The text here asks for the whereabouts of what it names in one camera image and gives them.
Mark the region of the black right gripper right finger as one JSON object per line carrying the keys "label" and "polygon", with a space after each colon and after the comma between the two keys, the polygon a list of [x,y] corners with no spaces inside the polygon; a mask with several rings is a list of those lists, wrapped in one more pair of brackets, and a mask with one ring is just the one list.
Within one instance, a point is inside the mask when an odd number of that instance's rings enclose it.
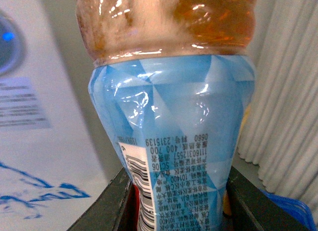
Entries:
{"label": "black right gripper right finger", "polygon": [[231,167],[227,192],[232,231],[309,231]]}

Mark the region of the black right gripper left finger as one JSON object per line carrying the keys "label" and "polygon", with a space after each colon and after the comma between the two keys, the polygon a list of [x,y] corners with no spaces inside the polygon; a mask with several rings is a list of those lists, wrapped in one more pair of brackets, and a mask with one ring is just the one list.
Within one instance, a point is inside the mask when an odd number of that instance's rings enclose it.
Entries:
{"label": "black right gripper left finger", "polygon": [[97,200],[77,219],[70,231],[130,231],[132,184],[125,169],[111,180]]}

